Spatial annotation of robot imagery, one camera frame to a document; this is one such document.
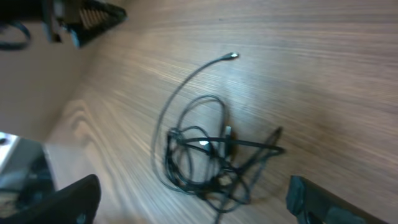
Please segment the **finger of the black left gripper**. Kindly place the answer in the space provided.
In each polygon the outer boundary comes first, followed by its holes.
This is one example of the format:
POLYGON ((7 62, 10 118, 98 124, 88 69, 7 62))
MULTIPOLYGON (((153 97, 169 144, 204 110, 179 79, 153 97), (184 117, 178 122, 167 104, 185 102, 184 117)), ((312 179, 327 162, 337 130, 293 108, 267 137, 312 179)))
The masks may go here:
POLYGON ((67 22, 67 31, 75 47, 82 48, 126 19, 127 12, 119 6, 84 0, 75 9, 73 20, 67 22))

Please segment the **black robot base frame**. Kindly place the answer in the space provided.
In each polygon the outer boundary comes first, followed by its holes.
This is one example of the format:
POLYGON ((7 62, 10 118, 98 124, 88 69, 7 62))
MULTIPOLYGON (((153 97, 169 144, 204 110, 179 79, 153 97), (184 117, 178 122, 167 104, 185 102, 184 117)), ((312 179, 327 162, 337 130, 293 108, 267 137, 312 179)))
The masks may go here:
POLYGON ((54 192, 42 144, 17 139, 1 164, 1 217, 27 209, 54 192))

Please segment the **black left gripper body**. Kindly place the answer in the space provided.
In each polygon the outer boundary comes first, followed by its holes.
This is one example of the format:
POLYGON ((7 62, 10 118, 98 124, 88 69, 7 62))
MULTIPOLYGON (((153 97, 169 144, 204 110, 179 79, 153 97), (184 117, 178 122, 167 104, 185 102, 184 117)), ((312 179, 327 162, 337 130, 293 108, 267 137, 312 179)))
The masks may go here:
POLYGON ((65 15, 66 0, 1 0, 1 32, 7 28, 21 31, 22 41, 2 44, 29 44, 32 35, 23 22, 42 22, 50 42, 60 43, 60 21, 65 15))

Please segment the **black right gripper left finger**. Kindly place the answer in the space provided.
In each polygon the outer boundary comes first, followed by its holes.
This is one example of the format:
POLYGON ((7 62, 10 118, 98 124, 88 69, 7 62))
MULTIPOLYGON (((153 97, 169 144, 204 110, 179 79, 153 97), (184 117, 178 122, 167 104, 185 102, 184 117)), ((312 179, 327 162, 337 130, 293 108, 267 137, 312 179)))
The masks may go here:
POLYGON ((97 175, 90 174, 15 215, 1 224, 93 223, 101 201, 97 175))

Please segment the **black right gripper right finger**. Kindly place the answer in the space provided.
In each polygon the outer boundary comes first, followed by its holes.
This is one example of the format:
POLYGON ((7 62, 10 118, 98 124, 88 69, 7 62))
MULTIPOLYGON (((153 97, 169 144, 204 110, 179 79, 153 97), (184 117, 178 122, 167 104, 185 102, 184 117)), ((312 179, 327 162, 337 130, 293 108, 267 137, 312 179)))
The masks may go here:
POLYGON ((385 222, 299 175, 290 177, 286 206, 299 224, 385 222))

